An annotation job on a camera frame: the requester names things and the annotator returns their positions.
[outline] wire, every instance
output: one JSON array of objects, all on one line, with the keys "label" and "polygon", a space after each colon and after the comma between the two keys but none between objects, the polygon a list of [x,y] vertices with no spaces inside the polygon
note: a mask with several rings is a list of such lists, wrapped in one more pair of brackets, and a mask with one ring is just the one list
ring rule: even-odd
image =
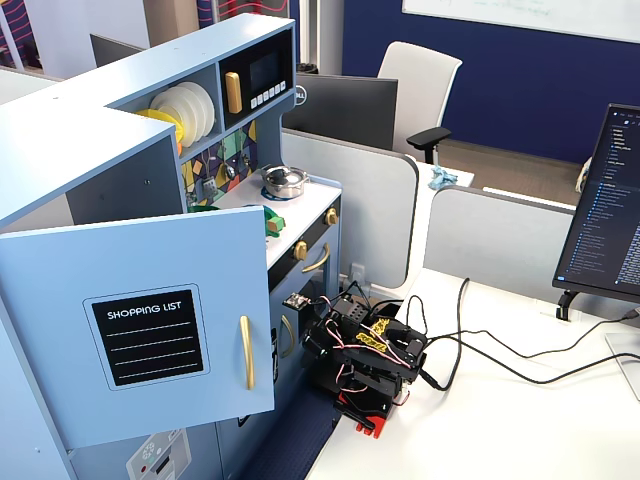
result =
[{"label": "wire", "polygon": [[[604,325],[607,323],[620,323],[624,320],[628,320],[627,317],[622,317],[619,318],[617,320],[603,320],[601,322],[596,323],[593,327],[591,327],[589,330],[587,330],[580,338],[578,338],[578,340],[576,340],[576,342],[571,345],[570,347],[567,348],[561,348],[558,350],[546,350],[544,352],[538,352],[538,353],[534,353],[533,355],[523,355],[520,352],[517,352],[516,350],[514,350],[513,348],[511,348],[509,345],[505,344],[504,342],[502,342],[500,339],[498,339],[495,335],[493,335],[490,331],[488,330],[477,330],[477,331],[473,331],[473,330],[462,330],[461,333],[468,333],[471,335],[479,335],[481,333],[485,333],[487,335],[489,335],[494,341],[496,341],[497,343],[499,343],[500,345],[502,345],[504,348],[506,348],[507,350],[509,350],[510,352],[516,354],[518,357],[520,358],[524,358],[526,360],[530,360],[532,358],[536,358],[539,357],[541,355],[547,355],[549,353],[561,353],[561,352],[568,352],[569,350],[571,350],[572,348],[576,347],[582,340],[584,340],[586,338],[587,335],[589,335],[591,332],[593,332],[596,328],[598,328],[600,325]],[[433,345],[433,343],[437,342],[438,340],[442,340],[443,338],[450,338],[453,335],[455,335],[455,333],[450,333],[448,335],[440,335],[439,337],[434,337],[432,339],[430,339],[430,342],[428,344],[428,346]]]},{"label": "wire", "polygon": [[[635,360],[640,360],[640,355],[636,355],[634,353],[618,353],[616,355],[610,355],[608,357],[601,358],[600,360],[596,360],[595,362],[591,362],[591,363],[589,363],[587,365],[583,365],[582,367],[578,367],[576,369],[570,370],[568,372],[565,372],[565,373],[563,373],[561,375],[558,375],[557,377],[553,377],[553,378],[550,378],[548,380],[536,380],[534,378],[527,377],[526,375],[523,375],[522,373],[520,373],[520,372],[514,370],[513,368],[509,367],[508,365],[502,363],[500,360],[492,357],[488,353],[485,353],[482,350],[479,350],[478,348],[476,348],[476,347],[474,347],[472,345],[469,345],[468,343],[462,341],[462,332],[463,331],[462,331],[462,328],[461,328],[461,321],[460,321],[460,306],[461,306],[461,302],[462,302],[462,294],[464,293],[465,287],[466,287],[466,285],[468,283],[469,283],[469,279],[466,278],[462,282],[462,285],[460,286],[460,291],[458,292],[458,304],[457,304],[457,308],[456,308],[457,320],[458,320],[458,331],[456,333],[458,334],[458,337],[457,338],[453,337],[453,334],[451,334],[450,336],[437,337],[437,338],[433,339],[433,341],[429,344],[429,345],[432,345],[433,342],[435,342],[436,340],[443,339],[443,338],[447,339],[447,340],[452,340],[454,342],[458,342],[458,356],[457,356],[456,362],[455,362],[455,364],[453,366],[453,370],[452,370],[451,376],[449,378],[449,382],[444,387],[441,387],[438,384],[438,382],[431,375],[429,375],[424,369],[420,371],[420,376],[429,385],[431,385],[436,390],[447,391],[449,389],[449,387],[451,387],[451,384],[453,383],[453,378],[455,377],[455,374],[456,374],[457,369],[458,369],[458,365],[460,364],[460,359],[461,359],[461,356],[462,356],[462,354],[461,354],[462,346],[465,346],[468,349],[473,350],[477,354],[482,355],[486,359],[491,360],[495,364],[501,366],[505,370],[508,370],[509,372],[513,373],[515,376],[521,378],[522,380],[525,380],[525,381],[527,381],[529,383],[533,383],[535,385],[548,385],[550,383],[557,382],[558,380],[562,380],[563,378],[567,378],[567,377],[569,377],[571,375],[575,375],[576,373],[582,372],[584,370],[587,370],[589,368],[595,367],[597,365],[600,365],[602,363],[608,362],[610,360],[614,360],[616,358],[633,358]],[[622,321],[622,320],[636,318],[636,317],[638,317],[640,315],[640,311],[639,310],[640,310],[640,307],[637,308],[637,309],[634,309],[634,310],[631,310],[631,311],[627,312],[627,314],[625,314],[624,317],[622,319],[620,319],[620,320],[604,320],[604,321],[598,323],[597,325],[592,327],[590,330],[588,330],[587,333],[585,333],[582,337],[580,337],[578,339],[578,341],[570,348],[575,347],[586,335],[588,335],[593,330],[595,330],[595,328],[598,327],[599,325],[601,325],[603,323],[615,323],[615,322]],[[554,351],[541,352],[540,354],[536,354],[534,356],[542,355],[544,353],[554,353]]]},{"label": "wire", "polygon": [[362,298],[364,298],[364,301],[367,302],[367,307],[369,307],[369,313],[371,313],[371,304],[369,303],[369,299],[367,298],[367,296],[362,291],[362,288],[360,287],[360,284],[358,282],[356,282],[355,280],[352,283],[355,283],[356,288],[360,292],[360,295],[362,295]]},{"label": "wire", "polygon": [[[351,290],[351,289],[352,289],[352,288],[353,288],[357,283],[358,283],[358,282],[357,282],[357,281],[355,281],[355,280],[354,280],[353,282],[351,282],[351,283],[349,284],[349,286],[347,287],[347,289],[346,289],[346,290],[343,290],[342,292],[340,292],[340,293],[339,293],[338,295],[336,295],[335,297],[330,298],[330,299],[329,299],[329,302],[330,302],[331,304],[333,304],[333,302],[335,302],[337,299],[339,299],[339,298],[341,298],[341,297],[344,297],[344,296],[348,295],[349,290]],[[321,303],[322,303],[322,302],[314,301],[314,302],[311,302],[311,303],[310,303],[310,305],[319,305],[319,304],[321,304]]]},{"label": "wire", "polygon": [[[333,333],[331,330],[329,330],[329,322],[332,322],[336,326],[336,333]],[[324,325],[325,327],[327,327],[327,333],[335,338],[338,341],[338,344],[344,348],[344,342],[342,341],[342,337],[340,336],[340,331],[338,330],[338,325],[336,324],[336,322],[329,319],[324,323]]]},{"label": "wire", "polygon": [[325,302],[327,302],[327,304],[329,305],[329,310],[333,310],[333,305],[331,305],[331,300],[329,300],[328,297],[325,297],[324,295],[321,295],[318,298],[321,299],[321,300],[324,300]]},{"label": "wire", "polygon": [[384,338],[382,338],[378,332],[376,332],[373,328],[371,327],[367,327],[364,323],[360,324],[361,327],[366,328],[367,330],[369,330],[371,333],[373,333],[379,341],[381,341],[382,343],[384,343],[387,346],[387,349],[389,350],[389,352],[391,352],[391,354],[396,357],[396,360],[398,360],[399,362],[402,362],[402,359],[398,356],[398,354],[396,352],[393,351],[393,348],[391,348],[391,344],[389,343],[388,340],[385,340]]},{"label": "wire", "polygon": [[502,368],[510,371],[511,373],[513,373],[515,376],[520,377],[523,380],[526,380],[527,382],[533,383],[535,385],[548,385],[550,383],[554,383],[557,382],[558,380],[562,380],[563,378],[566,378],[570,375],[574,375],[576,373],[582,372],[583,370],[587,370],[589,368],[595,367],[596,365],[600,365],[601,363],[605,363],[608,362],[610,360],[615,360],[616,358],[623,358],[623,357],[627,357],[627,358],[634,358],[636,360],[640,360],[640,355],[636,355],[635,353],[618,353],[616,355],[611,355],[609,357],[606,358],[602,358],[600,360],[596,360],[595,362],[591,362],[588,365],[584,365],[582,367],[576,368],[574,370],[571,370],[569,372],[563,373],[562,375],[558,375],[557,377],[551,378],[549,380],[536,380],[534,378],[529,378],[526,375],[523,375],[517,371],[515,371],[513,368],[505,365],[504,363],[502,363],[500,360],[497,360],[495,358],[493,358],[491,355],[484,353],[481,350],[478,350],[476,347],[469,345],[468,343],[463,342],[462,340],[458,340],[457,338],[453,338],[453,337],[447,337],[449,340],[453,340],[455,342],[460,343],[460,345],[464,345],[465,347],[467,347],[470,350],[473,350],[474,352],[482,355],[483,357],[491,360],[492,362],[500,365]]},{"label": "wire", "polygon": [[378,410],[365,410],[363,408],[358,407],[358,405],[356,405],[356,403],[353,401],[353,399],[349,396],[349,395],[343,395],[343,398],[349,402],[349,404],[351,404],[351,406],[353,408],[355,408],[356,410],[358,410],[358,412],[363,413],[363,414],[374,414],[374,415],[380,415],[380,412]]},{"label": "wire", "polygon": [[373,353],[377,353],[377,354],[378,354],[378,355],[380,355],[381,357],[386,358],[387,360],[389,360],[389,361],[391,361],[391,362],[395,363],[396,365],[402,365],[403,367],[406,367],[406,368],[409,368],[409,369],[411,368],[411,366],[410,366],[407,362],[405,362],[405,361],[403,361],[403,360],[398,361],[398,360],[396,360],[395,358],[390,357],[389,355],[387,355],[387,354],[385,354],[385,353],[382,353],[380,350],[376,350],[375,348],[370,347],[369,345],[355,345],[355,344],[345,345],[345,344],[342,344],[342,345],[335,345],[333,348],[334,348],[334,349],[338,349],[338,350],[342,350],[342,349],[346,349],[346,348],[348,348],[348,349],[359,349],[359,348],[364,348],[365,350],[370,350],[370,351],[372,351]]},{"label": "wire", "polygon": [[404,405],[405,403],[407,403],[407,400],[409,400],[409,397],[411,396],[411,392],[407,392],[407,396],[404,397],[404,399],[402,400],[402,402],[393,402],[394,405],[401,407],[402,405]]},{"label": "wire", "polygon": [[349,393],[362,393],[362,392],[364,392],[367,388],[369,388],[369,387],[367,387],[367,386],[365,385],[365,386],[364,386],[363,388],[361,388],[360,390],[352,390],[352,389],[350,389],[350,388],[341,388],[340,390],[341,390],[341,391],[343,391],[343,392],[349,392]]},{"label": "wire", "polygon": [[[457,317],[457,320],[458,320],[458,332],[457,332],[458,333],[458,339],[457,340],[459,342],[458,343],[458,356],[456,357],[456,361],[453,364],[453,369],[451,370],[451,375],[449,376],[449,381],[446,383],[446,385],[444,387],[441,387],[440,384],[433,377],[431,377],[430,375],[429,375],[429,378],[432,381],[429,381],[429,380],[427,380],[425,378],[425,380],[427,380],[427,382],[433,388],[435,388],[436,390],[439,390],[441,392],[446,392],[447,390],[449,390],[451,388],[451,385],[453,384],[453,379],[455,378],[456,373],[458,372],[458,367],[460,366],[460,360],[462,360],[462,345],[463,345],[463,343],[462,343],[462,322],[460,320],[460,306],[462,304],[462,295],[464,294],[464,292],[466,290],[466,287],[469,284],[469,282],[470,282],[469,278],[468,277],[465,278],[462,281],[462,285],[460,285],[460,290],[458,291],[458,304],[457,304],[457,307],[456,307],[456,317]],[[422,308],[422,318],[424,318],[424,304],[422,304],[422,306],[423,306],[423,308]]]},{"label": "wire", "polygon": [[429,333],[429,328],[427,327],[427,318],[424,315],[424,303],[422,303],[422,299],[417,296],[417,295],[411,295],[411,298],[409,298],[409,303],[407,303],[407,320],[406,320],[406,324],[407,327],[409,326],[409,313],[411,311],[411,300],[413,300],[414,298],[417,298],[418,301],[420,302],[420,307],[421,307],[421,312],[422,313],[422,321],[424,322],[424,334],[426,335],[427,333]]}]

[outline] black cable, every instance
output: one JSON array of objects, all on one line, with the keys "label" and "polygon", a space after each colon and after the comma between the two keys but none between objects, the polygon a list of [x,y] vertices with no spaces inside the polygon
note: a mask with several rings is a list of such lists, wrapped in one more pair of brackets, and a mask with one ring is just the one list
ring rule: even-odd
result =
[{"label": "black cable", "polygon": [[365,415],[366,414],[370,414],[371,415],[371,414],[379,414],[380,413],[378,410],[364,410],[364,409],[358,407],[358,405],[356,405],[356,403],[353,401],[353,398],[351,398],[351,396],[347,392],[342,391],[341,393],[342,393],[342,396],[347,400],[347,402],[349,402],[349,404],[353,408],[355,408],[358,412],[360,412],[362,414],[365,414]]},{"label": "black cable", "polygon": [[[339,293],[338,295],[336,295],[335,297],[330,298],[330,299],[329,299],[329,303],[333,303],[333,302],[335,302],[337,299],[342,298],[342,297],[344,297],[344,296],[348,295],[348,294],[349,294],[349,290],[351,290],[351,289],[352,289],[352,288],[353,288],[357,283],[358,283],[358,282],[357,282],[357,281],[355,281],[355,280],[354,280],[353,282],[351,282],[351,283],[349,284],[349,286],[347,287],[347,289],[346,289],[346,290],[343,290],[342,292],[340,292],[340,293]],[[321,304],[323,304],[323,303],[326,303],[326,302],[325,302],[324,300],[316,300],[316,301],[314,301],[314,302],[311,302],[309,305],[321,305]]]},{"label": "black cable", "polygon": [[421,313],[422,313],[422,322],[424,323],[424,334],[426,335],[427,333],[429,333],[429,328],[427,327],[427,317],[425,317],[424,315],[424,303],[422,303],[422,299],[417,296],[417,295],[411,295],[411,298],[409,298],[409,302],[407,302],[407,317],[406,317],[406,324],[407,327],[409,326],[409,313],[411,311],[411,300],[413,300],[414,298],[417,298],[418,301],[420,302],[420,308],[421,308]]},{"label": "black cable", "polygon": [[[436,390],[439,390],[441,392],[446,392],[447,390],[449,390],[451,388],[451,385],[453,384],[453,379],[456,376],[456,373],[458,372],[458,367],[460,366],[460,360],[462,360],[462,322],[460,319],[460,306],[462,304],[462,295],[465,292],[465,289],[467,287],[467,285],[469,284],[469,278],[465,278],[464,281],[462,282],[462,285],[460,285],[460,290],[458,291],[458,305],[456,307],[456,313],[457,313],[457,318],[458,318],[458,341],[460,343],[458,343],[458,356],[456,357],[456,362],[453,364],[453,369],[451,370],[451,375],[449,376],[449,381],[447,382],[447,384],[442,387],[440,386],[440,384],[431,376],[429,375],[427,372],[425,372],[424,370],[421,370],[420,372],[420,376],[422,378],[425,379],[425,381],[431,385],[433,388],[435,388]],[[423,305],[423,309],[422,309],[422,317],[424,318],[424,305]]]},{"label": "black cable", "polygon": [[[456,332],[458,334],[458,338],[454,338],[453,334],[451,334],[451,336],[442,336],[442,337],[437,337],[436,339],[434,339],[429,345],[432,345],[433,342],[435,342],[436,340],[439,339],[443,339],[446,338],[448,340],[452,340],[454,342],[458,342],[458,356],[456,358],[456,362],[453,366],[453,371],[451,373],[451,377],[449,378],[449,382],[447,383],[447,385],[445,385],[444,387],[441,387],[438,382],[431,376],[429,375],[425,370],[421,370],[420,371],[420,376],[429,384],[431,385],[433,388],[435,388],[436,390],[440,390],[440,391],[447,391],[449,389],[449,387],[451,387],[451,384],[453,383],[453,378],[455,377],[455,374],[458,370],[458,365],[460,364],[460,359],[462,357],[462,346],[467,347],[470,350],[473,350],[474,352],[478,353],[479,355],[482,355],[483,357],[485,357],[488,360],[491,360],[492,362],[494,362],[495,364],[501,366],[502,368],[504,368],[505,370],[508,370],[509,372],[513,373],[515,376],[521,378],[522,380],[525,380],[529,383],[533,383],[535,385],[548,385],[550,383],[554,383],[557,382],[558,380],[562,380],[563,378],[566,378],[570,375],[575,375],[576,373],[582,372],[584,370],[587,370],[589,368],[595,367],[597,365],[600,365],[602,363],[608,362],[610,360],[614,360],[616,358],[634,358],[636,360],[640,360],[640,355],[636,355],[633,353],[618,353],[616,355],[610,355],[606,358],[602,358],[600,360],[596,360],[595,362],[591,362],[587,365],[583,365],[582,367],[578,367],[574,370],[570,370],[568,372],[563,373],[562,375],[558,375],[557,377],[553,377],[550,378],[548,380],[536,380],[534,378],[530,378],[527,377],[526,375],[523,375],[522,373],[514,370],[513,368],[509,367],[508,365],[502,363],[500,360],[497,360],[496,358],[493,358],[491,355],[484,353],[482,350],[477,349],[476,347],[469,345],[466,342],[462,341],[462,328],[461,328],[461,321],[460,321],[460,305],[461,305],[461,300],[462,300],[462,294],[464,292],[464,288],[467,285],[467,283],[469,283],[469,279],[466,278],[464,280],[464,282],[462,282],[462,285],[460,286],[460,291],[458,292],[458,304],[457,304],[457,320],[458,320],[458,331]],[[582,337],[580,337],[580,339],[578,340],[578,342],[576,342],[576,344],[574,344],[572,347],[573,348],[575,345],[577,345],[577,343],[580,342],[580,340],[582,340],[587,334],[589,334],[591,331],[593,331],[598,325],[601,325],[603,323],[615,323],[617,321],[622,321],[622,320],[626,320],[626,319],[630,319],[630,318],[636,318],[638,316],[640,316],[640,307],[635,309],[635,310],[631,310],[630,312],[627,312],[626,315],[624,315],[624,317],[620,320],[604,320],[600,323],[598,323],[597,325],[595,325],[593,328],[591,328],[587,333],[585,333]]]},{"label": "black cable", "polygon": [[582,367],[576,368],[575,370],[571,370],[569,372],[563,373],[562,375],[558,375],[557,377],[551,378],[549,380],[536,380],[533,378],[529,378],[517,371],[515,371],[513,368],[505,365],[504,363],[502,363],[500,360],[496,360],[495,358],[493,358],[491,355],[484,353],[481,350],[478,350],[476,347],[473,347],[471,345],[469,345],[468,343],[463,342],[462,340],[458,340],[457,338],[454,337],[447,337],[449,340],[453,340],[454,342],[458,342],[460,345],[464,345],[465,347],[473,350],[474,352],[482,355],[483,357],[491,360],[492,362],[500,365],[502,368],[509,370],[511,373],[513,373],[514,375],[516,375],[517,377],[520,377],[523,380],[526,380],[527,382],[533,383],[535,385],[548,385],[550,383],[553,382],[557,382],[558,380],[562,380],[563,378],[568,377],[569,375],[574,375],[576,373],[582,372],[583,370],[587,370],[588,368],[592,368],[595,367],[596,365],[600,365],[601,363],[605,363],[608,362],[609,360],[614,360],[616,358],[622,358],[622,357],[628,357],[628,358],[635,358],[636,360],[640,360],[640,355],[636,355],[634,353],[618,353],[616,355],[611,355],[609,357],[606,358],[602,358],[600,360],[596,360],[595,362],[591,362],[588,365],[584,365]]},{"label": "black cable", "polygon": [[[578,340],[576,340],[576,342],[571,345],[570,347],[567,348],[562,348],[562,349],[558,349],[558,350],[546,350],[544,352],[538,352],[538,353],[534,353],[533,355],[523,355],[520,352],[517,352],[516,350],[514,350],[513,348],[511,348],[509,345],[505,344],[504,342],[502,342],[500,339],[498,339],[495,335],[493,335],[490,331],[488,330],[477,330],[477,331],[473,331],[473,330],[462,330],[461,333],[468,333],[470,335],[479,335],[481,333],[485,333],[487,335],[489,335],[494,341],[496,341],[497,343],[499,343],[500,345],[502,345],[504,348],[506,348],[507,350],[509,350],[510,352],[514,353],[515,355],[517,355],[520,358],[524,358],[526,360],[530,360],[532,358],[536,358],[539,357],[540,355],[546,355],[548,353],[561,353],[561,352],[568,352],[569,350],[571,350],[572,348],[576,347],[582,340],[585,339],[585,337],[587,335],[589,335],[591,332],[593,332],[596,328],[598,328],[600,325],[606,324],[606,323],[619,323],[622,322],[623,320],[628,320],[627,317],[622,317],[619,318],[618,320],[603,320],[601,322],[598,322],[597,324],[595,324],[593,327],[591,327],[589,330],[587,330],[586,333],[584,333],[584,335],[582,335],[580,338],[578,338]],[[458,332],[454,332],[454,333],[449,333],[447,335],[440,335],[438,337],[433,337],[429,339],[429,343],[427,346],[431,346],[433,345],[433,343],[437,342],[438,340],[442,340],[443,338],[451,338],[453,337],[453,335],[455,335]]]},{"label": "black cable", "polygon": [[362,298],[364,298],[364,301],[367,302],[367,307],[369,307],[369,313],[371,313],[371,304],[369,303],[369,299],[367,298],[367,296],[362,291],[362,288],[360,287],[360,284],[358,282],[356,282],[355,280],[352,283],[356,284],[356,288],[360,292],[360,295],[362,295]]}]

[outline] white chair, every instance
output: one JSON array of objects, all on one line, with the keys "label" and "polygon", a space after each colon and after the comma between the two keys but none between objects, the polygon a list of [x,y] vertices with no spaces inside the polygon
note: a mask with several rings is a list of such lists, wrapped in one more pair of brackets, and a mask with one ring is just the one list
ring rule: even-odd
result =
[{"label": "white chair", "polygon": [[451,135],[442,128],[449,93],[462,61],[409,43],[393,42],[382,60],[378,78],[398,80],[393,150],[437,165],[438,142]]}]

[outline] yellow plate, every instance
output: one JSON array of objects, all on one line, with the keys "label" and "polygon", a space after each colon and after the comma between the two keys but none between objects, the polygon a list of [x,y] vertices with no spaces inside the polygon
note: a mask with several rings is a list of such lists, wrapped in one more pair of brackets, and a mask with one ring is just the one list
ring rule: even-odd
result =
[{"label": "yellow plate", "polygon": [[162,120],[163,122],[173,123],[176,126],[176,141],[180,143],[184,138],[184,128],[182,127],[182,124],[168,113],[148,108],[146,110],[136,112],[136,115],[142,115],[143,117],[155,118],[156,120]]}]

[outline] monitor stand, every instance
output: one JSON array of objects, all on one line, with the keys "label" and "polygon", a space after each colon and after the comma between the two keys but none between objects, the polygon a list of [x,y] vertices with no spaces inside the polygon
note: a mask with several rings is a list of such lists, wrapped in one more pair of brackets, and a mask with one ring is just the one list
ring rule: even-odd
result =
[{"label": "monitor stand", "polygon": [[[614,355],[619,353],[640,354],[640,333],[607,333],[607,344]],[[640,362],[634,358],[616,358],[624,376],[627,378],[633,393],[640,401]]]}]

